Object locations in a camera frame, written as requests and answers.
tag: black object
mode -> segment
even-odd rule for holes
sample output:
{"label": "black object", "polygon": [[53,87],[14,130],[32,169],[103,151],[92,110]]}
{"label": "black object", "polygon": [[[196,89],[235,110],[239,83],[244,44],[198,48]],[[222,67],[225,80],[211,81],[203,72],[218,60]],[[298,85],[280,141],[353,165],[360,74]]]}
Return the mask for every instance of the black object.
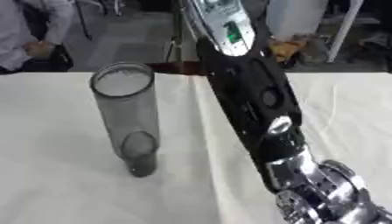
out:
{"label": "black object", "polygon": [[[372,12],[375,7],[375,2],[379,0],[364,0],[362,6],[360,7],[360,12]],[[328,12],[330,12],[335,5],[339,7],[340,11],[347,12],[350,9],[350,0],[331,0],[328,2]]]}
{"label": "black object", "polygon": [[172,11],[172,0],[139,0],[139,3],[142,11]]}
{"label": "black object", "polygon": [[108,6],[105,4],[105,1],[104,0],[98,0],[98,2],[101,4],[101,7],[103,9],[102,13],[103,13],[104,16],[109,14]]}
{"label": "black object", "polygon": [[157,168],[158,110],[154,73],[141,64],[118,63],[90,81],[115,154],[136,177]]}
{"label": "black object", "polygon": [[385,32],[392,33],[392,1],[376,0],[376,11],[381,22],[381,27]]}
{"label": "black object", "polygon": [[[23,14],[31,35],[38,40],[44,40],[50,22],[48,12],[36,9],[24,2],[17,2],[22,7]],[[74,66],[74,61],[63,45],[56,45],[49,59],[32,59],[15,72],[66,72]]]}
{"label": "black object", "polygon": [[358,45],[352,52],[354,58],[373,60],[385,65],[386,72],[392,73],[392,35],[388,36],[386,45],[374,42],[365,42]]}
{"label": "black object", "polygon": [[9,70],[0,66],[0,75],[5,75],[5,74],[12,74],[12,73]]}
{"label": "black object", "polygon": [[[265,33],[263,26],[256,33]],[[252,49],[239,57],[218,52],[206,38],[199,40],[197,49],[228,120],[258,171],[265,174],[265,185],[274,192],[266,163],[296,156],[303,151],[305,140],[297,99],[265,36],[257,35]],[[292,120],[291,127],[280,135],[269,134],[270,125],[281,116]]]}

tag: gray floor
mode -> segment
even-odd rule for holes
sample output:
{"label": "gray floor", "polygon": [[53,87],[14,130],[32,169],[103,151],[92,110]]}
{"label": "gray floor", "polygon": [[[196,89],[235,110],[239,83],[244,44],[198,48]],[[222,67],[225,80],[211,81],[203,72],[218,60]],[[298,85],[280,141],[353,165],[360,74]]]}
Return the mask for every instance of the gray floor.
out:
{"label": "gray floor", "polygon": [[[252,10],[253,18],[263,10],[263,6],[250,7],[251,1],[245,6]],[[119,61],[164,62],[167,46],[172,38],[172,16],[169,13],[141,12],[137,6],[128,5],[123,9],[121,17],[116,17],[111,10],[103,16],[97,7],[83,4],[83,12],[87,27],[93,40],[83,35],[79,19],[75,15],[74,25],[66,39],[66,47],[72,54],[75,66],[72,71],[92,72],[101,67]],[[194,43],[185,43],[185,58],[194,60]],[[334,64],[318,64],[303,66],[297,64],[292,72],[380,72],[383,65],[368,61],[355,60],[347,62],[344,51]]]}
{"label": "gray floor", "polygon": [[96,71],[119,61],[164,61],[164,48],[172,37],[170,14],[124,9],[116,17],[113,11],[103,16],[91,5],[83,4],[82,9],[93,40],[86,39],[75,16],[65,41],[75,62],[73,71]]}

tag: table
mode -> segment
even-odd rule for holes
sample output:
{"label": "table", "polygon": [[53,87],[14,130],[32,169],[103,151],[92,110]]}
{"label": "table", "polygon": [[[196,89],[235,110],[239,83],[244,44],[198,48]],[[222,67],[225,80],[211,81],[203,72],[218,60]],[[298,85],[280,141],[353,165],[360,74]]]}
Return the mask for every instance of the table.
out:
{"label": "table", "polygon": [[[0,77],[0,223],[284,224],[203,77],[157,75],[159,169],[132,178],[112,152],[90,73]],[[291,73],[304,133],[392,209],[392,76]]]}

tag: person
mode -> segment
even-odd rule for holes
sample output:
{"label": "person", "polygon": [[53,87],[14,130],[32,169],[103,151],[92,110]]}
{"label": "person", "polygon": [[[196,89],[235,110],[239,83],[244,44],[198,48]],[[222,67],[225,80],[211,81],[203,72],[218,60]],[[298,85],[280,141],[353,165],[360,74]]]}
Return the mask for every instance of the person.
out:
{"label": "person", "polygon": [[[45,36],[32,35],[23,5],[48,15]],[[60,46],[72,23],[74,7],[68,0],[0,1],[0,74],[46,71],[45,66]]]}

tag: person's hand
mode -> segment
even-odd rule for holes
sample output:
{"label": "person's hand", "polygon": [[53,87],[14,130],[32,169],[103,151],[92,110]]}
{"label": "person's hand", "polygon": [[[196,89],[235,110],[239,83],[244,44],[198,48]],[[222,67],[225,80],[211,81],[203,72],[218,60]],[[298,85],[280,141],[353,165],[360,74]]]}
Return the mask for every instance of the person's hand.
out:
{"label": "person's hand", "polygon": [[53,49],[54,44],[44,41],[28,43],[24,46],[24,50],[29,56],[41,60],[48,59],[51,56]]}

